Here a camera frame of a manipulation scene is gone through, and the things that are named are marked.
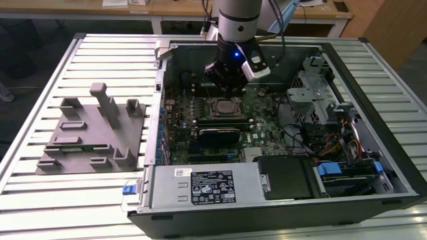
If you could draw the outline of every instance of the blue drive bracket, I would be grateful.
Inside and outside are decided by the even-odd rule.
[[[376,169],[378,173],[384,171],[383,166],[382,166],[379,161],[374,162],[374,166],[375,166],[375,169]]]
[[[123,186],[123,191],[122,191],[123,195],[136,195],[136,184],[134,185],[124,185]]]
[[[322,163],[318,167],[319,175],[342,174],[340,166],[336,162]]]

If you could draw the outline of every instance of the power supply label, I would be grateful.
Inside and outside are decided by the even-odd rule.
[[[232,171],[191,173],[191,203],[194,205],[230,204],[236,202]]]

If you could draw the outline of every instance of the small white box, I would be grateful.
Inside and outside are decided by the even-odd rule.
[[[128,8],[127,0],[103,0],[102,9],[126,9]]]
[[[150,0],[128,0],[128,4],[147,5]]]

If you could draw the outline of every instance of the slotted aluminum surface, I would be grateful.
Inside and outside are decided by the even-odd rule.
[[[0,238],[1,239],[120,239],[147,240],[143,231],[122,211],[122,186],[143,176],[124,173],[35,175],[37,159],[49,141],[61,112],[63,97],[79,97],[83,104],[96,103],[90,86],[104,82],[116,103],[138,98],[151,104],[155,86],[156,40],[202,40],[186,35],[88,34],[75,40],[48,83],[45,101],[33,109],[0,170]],[[427,176],[427,113],[420,100],[390,70],[368,44],[358,39],[287,38],[308,43],[330,42],[338,51],[367,97],[374,103],[391,131],[422,174]],[[348,99],[340,85],[338,89]],[[144,155],[151,108],[147,108],[140,153]],[[131,196],[135,206],[139,199]],[[347,226],[324,226],[236,233],[194,239],[426,239],[427,206],[395,210]]]

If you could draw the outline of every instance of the cpu socket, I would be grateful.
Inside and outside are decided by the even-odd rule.
[[[242,119],[244,114],[242,113],[242,100],[236,97],[212,98],[211,103],[211,117],[214,119]]]

